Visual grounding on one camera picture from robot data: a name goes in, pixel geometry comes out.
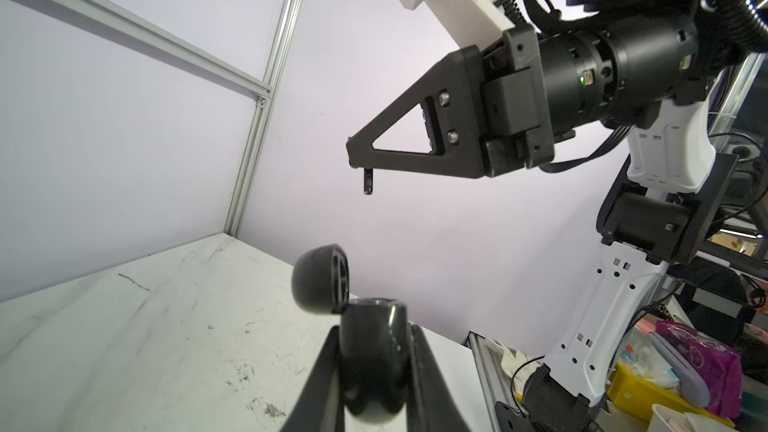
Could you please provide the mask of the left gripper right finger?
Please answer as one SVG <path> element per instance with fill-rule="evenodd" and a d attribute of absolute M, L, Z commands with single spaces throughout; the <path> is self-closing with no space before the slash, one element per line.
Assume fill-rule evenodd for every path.
<path fill-rule="evenodd" d="M 424 330 L 411 325 L 407 398 L 409 431 L 469 431 L 441 374 Z"/>

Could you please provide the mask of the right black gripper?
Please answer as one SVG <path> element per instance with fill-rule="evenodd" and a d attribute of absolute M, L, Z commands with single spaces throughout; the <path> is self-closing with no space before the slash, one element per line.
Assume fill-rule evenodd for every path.
<path fill-rule="evenodd" d="M 483 105 L 487 132 L 480 146 Z M 416 106 L 424 113 L 428 153 L 373 147 Z M 346 149 L 354 168 L 472 179 L 485 169 L 498 177 L 551 162 L 553 130 L 535 28 L 505 31 L 482 58 L 476 46 L 449 53 L 350 137 Z"/>

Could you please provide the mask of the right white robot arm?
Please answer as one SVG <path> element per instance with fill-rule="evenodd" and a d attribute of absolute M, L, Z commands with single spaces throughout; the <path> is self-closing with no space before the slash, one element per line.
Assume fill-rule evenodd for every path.
<path fill-rule="evenodd" d="M 559 173 L 555 146 L 600 122 L 629 158 L 597 218 L 601 258 L 560 343 L 532 374 L 516 421 L 595 427 L 609 366 L 640 301 L 706 238 L 736 160 L 707 129 L 717 77 L 767 49 L 759 0 L 399 0 L 426 4 L 457 43 L 347 143 L 375 170 L 497 177 Z"/>

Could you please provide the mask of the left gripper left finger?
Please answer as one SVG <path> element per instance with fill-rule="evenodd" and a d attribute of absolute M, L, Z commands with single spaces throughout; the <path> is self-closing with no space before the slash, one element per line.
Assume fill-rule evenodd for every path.
<path fill-rule="evenodd" d="M 282 432 L 344 432 L 345 412 L 340 383 L 340 333 L 333 326 L 310 371 Z"/>

